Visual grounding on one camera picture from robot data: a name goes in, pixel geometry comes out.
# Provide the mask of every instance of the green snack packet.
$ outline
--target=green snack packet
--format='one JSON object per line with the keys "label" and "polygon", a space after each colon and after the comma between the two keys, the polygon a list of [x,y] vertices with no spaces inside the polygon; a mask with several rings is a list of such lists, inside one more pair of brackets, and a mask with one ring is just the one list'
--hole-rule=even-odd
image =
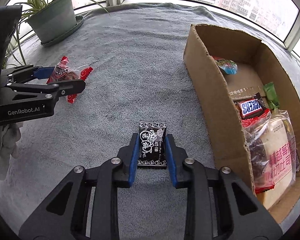
{"label": "green snack packet", "polygon": [[279,102],[279,99],[277,97],[277,93],[275,92],[273,82],[270,82],[270,83],[264,85],[263,90],[266,93],[269,108],[271,110],[279,108],[280,102]]}

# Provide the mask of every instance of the blue gripper pad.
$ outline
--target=blue gripper pad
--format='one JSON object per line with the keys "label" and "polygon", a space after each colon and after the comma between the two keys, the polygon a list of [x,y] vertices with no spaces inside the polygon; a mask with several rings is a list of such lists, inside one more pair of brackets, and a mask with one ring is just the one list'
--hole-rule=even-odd
{"label": "blue gripper pad", "polygon": [[139,158],[139,134],[137,134],[137,138],[133,147],[130,167],[129,167],[129,179],[128,184],[131,187],[134,183],[134,179],[137,172],[137,165],[138,165],[138,158]]}
{"label": "blue gripper pad", "polygon": [[166,155],[166,160],[167,160],[167,164],[168,164],[168,169],[169,169],[172,185],[174,187],[176,187],[177,186],[176,163],[172,157],[172,150],[171,150],[170,142],[169,142],[169,139],[167,136],[165,138],[165,155]]}
{"label": "blue gripper pad", "polygon": [[54,67],[43,67],[38,68],[37,71],[33,72],[33,76],[37,79],[49,78],[54,70]]}

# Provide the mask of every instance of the pot saucer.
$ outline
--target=pot saucer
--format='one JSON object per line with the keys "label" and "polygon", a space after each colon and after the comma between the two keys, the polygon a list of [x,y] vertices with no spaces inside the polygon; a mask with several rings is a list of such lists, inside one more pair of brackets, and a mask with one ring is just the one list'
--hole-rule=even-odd
{"label": "pot saucer", "polygon": [[77,24],[72,29],[70,29],[66,33],[60,35],[59,37],[56,37],[52,41],[48,41],[46,43],[41,43],[41,45],[44,47],[49,47],[49,46],[59,43],[60,41],[64,40],[65,38],[69,37],[72,33],[74,33],[77,29],[79,29],[83,23],[83,16],[78,15],[75,17],[75,19],[77,20]]}

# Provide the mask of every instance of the gray blanket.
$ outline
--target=gray blanket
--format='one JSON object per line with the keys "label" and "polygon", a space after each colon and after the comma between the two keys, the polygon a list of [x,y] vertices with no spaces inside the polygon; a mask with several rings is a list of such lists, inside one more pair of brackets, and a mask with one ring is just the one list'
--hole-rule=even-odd
{"label": "gray blanket", "polygon": [[[82,27],[53,47],[42,47],[37,36],[22,44],[29,64],[55,65],[65,55],[70,66],[89,64],[94,71],[73,105],[61,98],[54,116],[25,122],[21,129],[20,158],[10,160],[7,178],[0,181],[0,214],[15,232],[74,166],[91,168],[115,156],[138,132],[141,119],[166,121],[177,146],[214,167],[202,111],[182,59],[192,23],[261,38],[300,96],[295,60],[240,23],[201,6],[130,4],[109,11],[111,16],[102,10],[85,14]],[[186,190],[172,187],[167,170],[138,170],[133,187],[118,190],[121,239],[183,239],[185,215]]]}

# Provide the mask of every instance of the snickers wrapper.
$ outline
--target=snickers wrapper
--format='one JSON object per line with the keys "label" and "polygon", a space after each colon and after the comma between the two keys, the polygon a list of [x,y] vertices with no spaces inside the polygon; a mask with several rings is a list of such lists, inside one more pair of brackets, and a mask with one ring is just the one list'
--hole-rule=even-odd
{"label": "snickers wrapper", "polygon": [[139,136],[141,153],[138,159],[139,168],[165,169],[167,161],[164,155],[164,138],[167,123],[140,121]]}
{"label": "snickers wrapper", "polygon": [[266,109],[260,93],[256,93],[253,98],[236,102],[235,104],[239,109],[241,119],[243,120],[260,116]]}

